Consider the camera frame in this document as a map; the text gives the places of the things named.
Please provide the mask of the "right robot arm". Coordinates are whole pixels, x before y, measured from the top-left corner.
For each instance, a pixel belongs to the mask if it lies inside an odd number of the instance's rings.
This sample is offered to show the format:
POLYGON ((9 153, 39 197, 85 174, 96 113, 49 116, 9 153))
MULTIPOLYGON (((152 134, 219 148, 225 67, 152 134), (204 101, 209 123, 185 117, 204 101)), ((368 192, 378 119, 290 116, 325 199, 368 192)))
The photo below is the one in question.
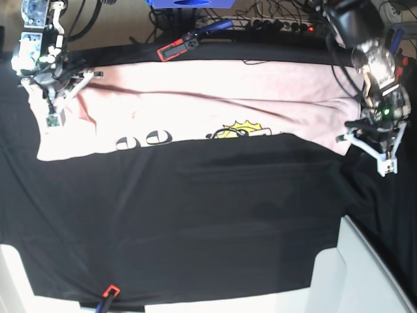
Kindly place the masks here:
POLYGON ((103 73, 88 70, 69 59, 68 40, 61 25, 66 1, 23 1, 24 30, 11 65, 30 100, 45 104, 42 129, 63 127, 65 106, 94 78, 103 73))

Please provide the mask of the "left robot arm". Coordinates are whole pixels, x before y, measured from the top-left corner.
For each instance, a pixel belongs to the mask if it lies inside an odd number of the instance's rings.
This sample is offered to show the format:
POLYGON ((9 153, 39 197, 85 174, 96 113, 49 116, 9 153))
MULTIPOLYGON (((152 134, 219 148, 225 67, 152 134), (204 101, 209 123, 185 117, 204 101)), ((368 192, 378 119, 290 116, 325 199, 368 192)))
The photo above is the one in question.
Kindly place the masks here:
POLYGON ((371 1, 323 1, 319 11, 332 28, 328 51, 361 107, 360 117, 345 122, 347 131, 337 140, 373 157, 380 176, 397 173, 396 153, 412 111, 403 86, 409 63, 398 52, 403 30, 383 43, 384 23, 371 1))

